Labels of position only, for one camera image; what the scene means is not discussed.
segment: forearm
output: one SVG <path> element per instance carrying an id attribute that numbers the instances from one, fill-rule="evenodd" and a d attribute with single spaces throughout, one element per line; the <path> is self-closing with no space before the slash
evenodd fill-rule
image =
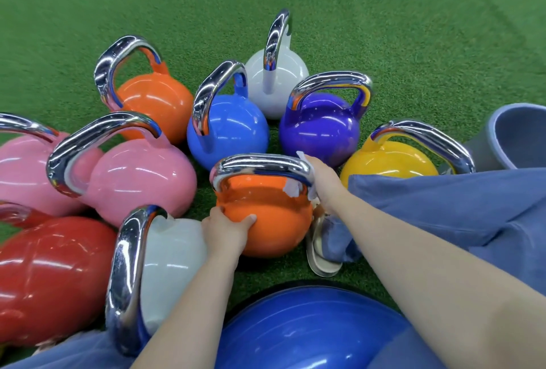
<path id="1" fill-rule="evenodd" d="M 537 363 L 546 359 L 542 350 L 530 350 L 534 342 L 546 342 L 545 297 L 493 265 L 349 193 L 337 200 L 336 213 L 392 298 L 448 367 L 513 367 L 515 362 L 500 359 L 506 344 L 515 341 L 502 322 L 519 315 L 524 332 L 541 334 L 525 336 L 528 350 L 520 349 L 516 355 L 534 353 Z M 529 307 L 534 320 L 524 317 Z"/>
<path id="2" fill-rule="evenodd" d="M 236 265 L 236 259 L 208 259 L 132 369 L 214 368 Z"/>

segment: white kettlebell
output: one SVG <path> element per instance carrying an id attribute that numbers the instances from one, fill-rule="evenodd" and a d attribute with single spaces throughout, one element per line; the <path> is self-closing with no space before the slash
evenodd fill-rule
<path id="1" fill-rule="evenodd" d="M 137 356 L 206 260 L 201 222 L 145 205 L 119 228 L 106 294 L 106 330 Z"/>
<path id="2" fill-rule="evenodd" d="M 283 9 L 269 29 L 265 48 L 245 64 L 249 99 L 272 120 L 282 117 L 292 89 L 309 76 L 304 61 L 290 50 L 291 34 L 292 16 Z"/>

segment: blue fabric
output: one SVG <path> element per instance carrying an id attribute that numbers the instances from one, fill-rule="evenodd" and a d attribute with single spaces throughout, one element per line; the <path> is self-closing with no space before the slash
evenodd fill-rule
<path id="1" fill-rule="evenodd" d="M 133 361 L 118 353 L 106 332 L 89 332 L 5 369 L 129 369 Z"/>
<path id="2" fill-rule="evenodd" d="M 546 169 L 397 179 L 351 176 L 349 191 L 370 205 L 432 233 L 546 295 Z M 353 262 L 361 253 L 342 221 L 324 223 L 326 259 Z M 368 369 L 444 369 L 410 328 Z"/>

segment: green grass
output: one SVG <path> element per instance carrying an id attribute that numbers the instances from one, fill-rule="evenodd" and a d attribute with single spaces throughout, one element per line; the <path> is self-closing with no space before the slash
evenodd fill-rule
<path id="1" fill-rule="evenodd" d="M 377 95 L 362 139 L 393 117 L 417 117 L 465 141 L 501 105 L 546 104 L 545 1 L 0 0 L 2 111 L 64 131 L 105 114 L 92 72 L 104 49 L 128 33 L 150 39 L 194 92 L 222 60 L 244 62 L 263 48 L 275 14 L 289 7 L 292 49 L 312 74 L 353 69 L 372 77 Z M 148 70 L 139 57 L 122 76 L 142 71 Z M 352 100 L 354 93 L 343 96 Z M 280 152 L 275 127 L 270 152 Z M 198 176 L 187 216 L 202 219 L 214 195 L 207 173 L 198 169 Z M 0 226 L 0 241 L 13 232 Z M 230 307 L 299 278 L 313 278 L 302 247 L 247 264 L 236 273 Z M 393 305 L 365 261 L 345 266 L 335 279 Z M 3 363 L 26 353 L 9 351 Z"/>

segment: yellow kettlebell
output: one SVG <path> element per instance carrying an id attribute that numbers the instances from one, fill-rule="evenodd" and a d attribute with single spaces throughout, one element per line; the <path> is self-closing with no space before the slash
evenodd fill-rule
<path id="1" fill-rule="evenodd" d="M 350 175 L 385 175 L 397 178 L 438 175 L 427 156 L 413 146 L 389 142 L 393 136 L 405 136 L 444 159 L 453 173 L 475 172 L 468 150 L 444 132 L 413 119 L 390 121 L 379 126 L 361 149 L 347 160 L 340 179 L 347 188 Z"/>

